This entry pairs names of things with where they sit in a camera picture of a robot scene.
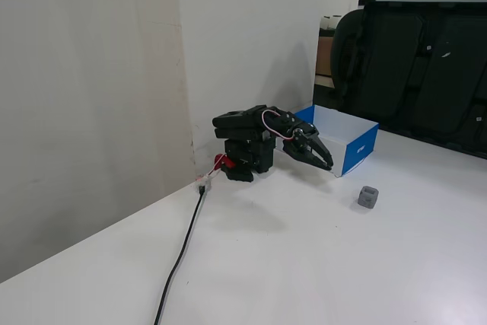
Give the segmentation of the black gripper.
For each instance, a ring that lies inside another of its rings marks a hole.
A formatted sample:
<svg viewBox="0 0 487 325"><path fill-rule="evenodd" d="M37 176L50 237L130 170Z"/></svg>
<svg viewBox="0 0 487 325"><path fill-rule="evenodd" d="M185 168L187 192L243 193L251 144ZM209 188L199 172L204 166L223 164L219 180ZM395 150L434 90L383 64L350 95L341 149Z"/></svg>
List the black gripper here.
<svg viewBox="0 0 487 325"><path fill-rule="evenodd" d="M281 110L280 114L284 153L301 163L331 170L334 165L333 157L320 139L317 128L291 112Z"/></svg>

